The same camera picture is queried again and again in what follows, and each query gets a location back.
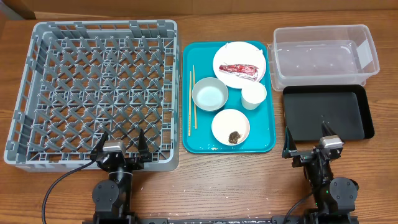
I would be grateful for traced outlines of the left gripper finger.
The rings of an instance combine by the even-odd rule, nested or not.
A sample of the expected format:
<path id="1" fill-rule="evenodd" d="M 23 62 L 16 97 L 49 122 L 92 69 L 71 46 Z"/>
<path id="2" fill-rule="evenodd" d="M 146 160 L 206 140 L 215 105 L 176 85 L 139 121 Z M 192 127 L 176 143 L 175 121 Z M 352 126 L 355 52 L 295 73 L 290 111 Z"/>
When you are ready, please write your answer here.
<path id="1" fill-rule="evenodd" d="M 96 146 L 93 148 L 93 150 L 90 153 L 90 159 L 92 161 L 95 161 L 96 158 L 98 157 L 99 153 L 103 151 L 103 146 L 105 142 L 108 140 L 109 134 L 105 131 L 101 137 L 101 139 L 98 141 Z"/>
<path id="2" fill-rule="evenodd" d="M 137 150 L 140 154 L 140 158 L 141 158 L 142 162 L 151 162 L 152 161 L 152 153 L 150 152 L 150 150 L 148 148 L 143 129 L 140 129 Z"/>

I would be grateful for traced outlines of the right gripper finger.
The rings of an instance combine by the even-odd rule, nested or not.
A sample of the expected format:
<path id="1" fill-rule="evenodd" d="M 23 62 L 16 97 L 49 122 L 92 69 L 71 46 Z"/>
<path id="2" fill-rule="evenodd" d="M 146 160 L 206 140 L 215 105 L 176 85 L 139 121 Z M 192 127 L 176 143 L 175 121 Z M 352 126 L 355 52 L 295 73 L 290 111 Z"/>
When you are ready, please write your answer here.
<path id="1" fill-rule="evenodd" d="M 288 159 L 294 157 L 295 153 L 297 152 L 297 148 L 291 132 L 289 128 L 285 127 L 285 141 L 284 141 L 284 148 L 282 150 L 282 158 Z"/>
<path id="2" fill-rule="evenodd" d="M 321 128 L 322 128 L 323 137 L 336 135 L 336 133 L 329 127 L 329 125 L 326 121 L 322 122 Z"/>

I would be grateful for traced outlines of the brown food scrap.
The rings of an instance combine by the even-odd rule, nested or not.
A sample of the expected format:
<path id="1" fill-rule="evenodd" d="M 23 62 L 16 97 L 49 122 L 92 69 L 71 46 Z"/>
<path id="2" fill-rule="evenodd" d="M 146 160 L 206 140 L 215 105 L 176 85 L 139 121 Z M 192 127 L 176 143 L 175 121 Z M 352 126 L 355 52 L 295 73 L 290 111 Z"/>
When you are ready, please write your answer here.
<path id="1" fill-rule="evenodd" d="M 243 135 L 237 131 L 230 133 L 228 137 L 228 143 L 231 145 L 237 145 L 242 141 Z"/>

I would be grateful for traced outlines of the white paper cup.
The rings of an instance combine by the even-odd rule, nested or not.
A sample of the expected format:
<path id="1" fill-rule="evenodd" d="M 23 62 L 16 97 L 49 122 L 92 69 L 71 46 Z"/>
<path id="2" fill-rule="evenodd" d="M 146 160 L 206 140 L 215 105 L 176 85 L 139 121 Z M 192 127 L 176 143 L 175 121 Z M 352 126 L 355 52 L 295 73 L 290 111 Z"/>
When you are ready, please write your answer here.
<path id="1" fill-rule="evenodd" d="M 245 109 L 256 109 L 267 97 L 267 90 L 262 83 L 251 82 L 241 89 L 241 102 Z"/>

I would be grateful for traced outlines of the small pink bowl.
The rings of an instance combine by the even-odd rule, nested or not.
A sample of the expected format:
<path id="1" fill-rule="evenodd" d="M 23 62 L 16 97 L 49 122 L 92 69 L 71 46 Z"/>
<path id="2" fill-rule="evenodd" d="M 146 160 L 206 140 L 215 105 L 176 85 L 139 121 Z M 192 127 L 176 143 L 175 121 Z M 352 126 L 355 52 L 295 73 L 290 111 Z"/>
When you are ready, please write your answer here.
<path id="1" fill-rule="evenodd" d="M 248 118 L 236 109 L 225 109 L 215 115 L 211 123 L 211 131 L 215 139 L 226 146 L 237 146 L 228 143 L 230 133 L 237 131 L 243 135 L 243 143 L 250 133 Z"/>

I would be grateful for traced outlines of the red snack wrapper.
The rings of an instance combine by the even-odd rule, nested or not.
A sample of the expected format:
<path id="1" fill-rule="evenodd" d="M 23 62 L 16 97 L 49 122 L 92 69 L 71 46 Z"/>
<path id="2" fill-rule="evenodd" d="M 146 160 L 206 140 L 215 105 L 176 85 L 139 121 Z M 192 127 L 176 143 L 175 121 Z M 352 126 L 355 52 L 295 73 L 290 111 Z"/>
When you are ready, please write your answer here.
<path id="1" fill-rule="evenodd" d="M 220 65 L 219 70 L 231 73 L 240 78 L 256 81 L 259 68 L 248 64 Z"/>

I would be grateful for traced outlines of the grey round bowl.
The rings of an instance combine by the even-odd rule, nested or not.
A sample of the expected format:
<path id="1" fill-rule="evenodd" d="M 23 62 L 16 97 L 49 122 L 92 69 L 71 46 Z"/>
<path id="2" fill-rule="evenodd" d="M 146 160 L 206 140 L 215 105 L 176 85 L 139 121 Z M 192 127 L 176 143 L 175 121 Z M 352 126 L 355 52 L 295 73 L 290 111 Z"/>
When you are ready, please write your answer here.
<path id="1" fill-rule="evenodd" d="M 216 111 L 222 108 L 229 97 L 228 87 L 218 78 L 208 77 L 195 84 L 197 107 L 204 111 Z"/>

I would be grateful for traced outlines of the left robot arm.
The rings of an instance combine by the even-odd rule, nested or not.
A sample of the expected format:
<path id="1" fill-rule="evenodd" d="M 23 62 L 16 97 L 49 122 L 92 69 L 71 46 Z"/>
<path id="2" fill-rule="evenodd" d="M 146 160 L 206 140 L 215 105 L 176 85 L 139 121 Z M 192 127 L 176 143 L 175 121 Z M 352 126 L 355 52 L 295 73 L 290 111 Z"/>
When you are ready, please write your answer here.
<path id="1" fill-rule="evenodd" d="M 93 189 L 95 203 L 93 223 L 139 223 L 131 211 L 132 172 L 142 170 L 152 156 L 141 129 L 138 137 L 138 157 L 127 157 L 122 140 L 111 141 L 104 133 L 90 154 L 90 159 L 108 173 L 108 179 L 99 182 Z"/>

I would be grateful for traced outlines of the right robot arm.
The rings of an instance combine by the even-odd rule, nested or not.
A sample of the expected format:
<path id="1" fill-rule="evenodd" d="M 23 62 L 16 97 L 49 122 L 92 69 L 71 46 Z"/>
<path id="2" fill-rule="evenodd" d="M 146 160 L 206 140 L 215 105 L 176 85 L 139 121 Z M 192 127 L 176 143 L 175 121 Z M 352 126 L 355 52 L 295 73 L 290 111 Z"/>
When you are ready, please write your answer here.
<path id="1" fill-rule="evenodd" d="M 289 128 L 285 129 L 282 150 L 284 159 L 292 159 L 292 167 L 303 167 L 305 178 L 310 182 L 311 191 L 296 202 L 284 216 L 283 223 L 357 223 L 352 217 L 359 185 L 346 177 L 335 177 L 330 162 L 341 157 L 344 142 L 329 127 L 322 123 L 322 134 L 318 145 L 308 151 L 298 151 Z M 291 213 L 309 197 L 315 200 L 315 208 L 307 209 L 302 216 Z"/>

